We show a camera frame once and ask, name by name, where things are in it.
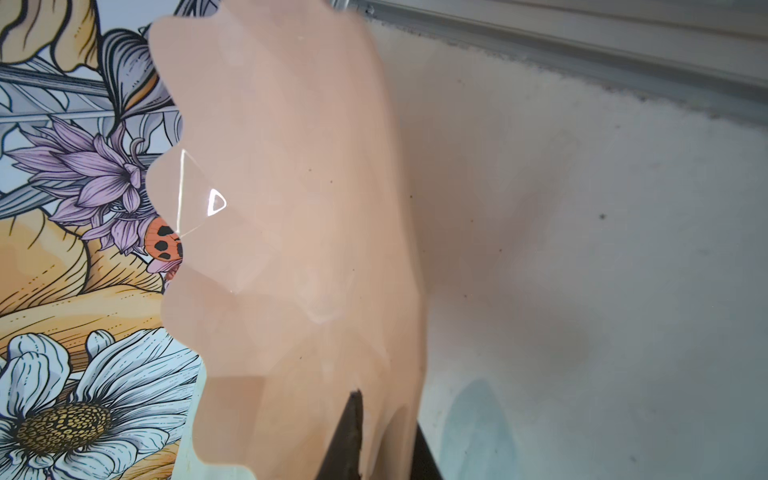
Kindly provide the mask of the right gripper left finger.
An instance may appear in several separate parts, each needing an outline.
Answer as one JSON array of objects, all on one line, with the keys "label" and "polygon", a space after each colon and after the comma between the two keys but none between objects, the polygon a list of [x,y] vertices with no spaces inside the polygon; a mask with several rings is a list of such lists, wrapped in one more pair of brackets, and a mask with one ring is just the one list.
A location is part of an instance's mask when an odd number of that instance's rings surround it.
[{"label": "right gripper left finger", "polygon": [[316,480],[360,480],[363,395],[352,391],[321,463]]}]

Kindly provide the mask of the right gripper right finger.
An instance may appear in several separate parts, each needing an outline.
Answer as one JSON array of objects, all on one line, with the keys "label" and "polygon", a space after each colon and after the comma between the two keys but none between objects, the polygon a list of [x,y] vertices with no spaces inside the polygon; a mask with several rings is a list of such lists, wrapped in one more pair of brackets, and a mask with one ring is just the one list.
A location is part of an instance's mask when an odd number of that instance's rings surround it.
[{"label": "right gripper right finger", "polygon": [[416,430],[410,479],[411,480],[442,480],[443,479],[420,426],[417,426],[417,430]]}]

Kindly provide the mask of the pink scalloped bowl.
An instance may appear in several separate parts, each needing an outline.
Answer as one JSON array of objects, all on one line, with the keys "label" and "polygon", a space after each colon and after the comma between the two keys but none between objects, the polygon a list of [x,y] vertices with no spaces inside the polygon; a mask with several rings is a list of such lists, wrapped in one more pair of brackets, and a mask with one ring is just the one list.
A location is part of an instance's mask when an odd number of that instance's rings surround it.
[{"label": "pink scalloped bowl", "polygon": [[182,116],[146,186],[182,243],[162,321],[206,370],[196,455],[316,479],[360,390],[361,479],[408,478],[425,299],[368,27],[325,1],[224,1],[156,20],[149,45]]}]

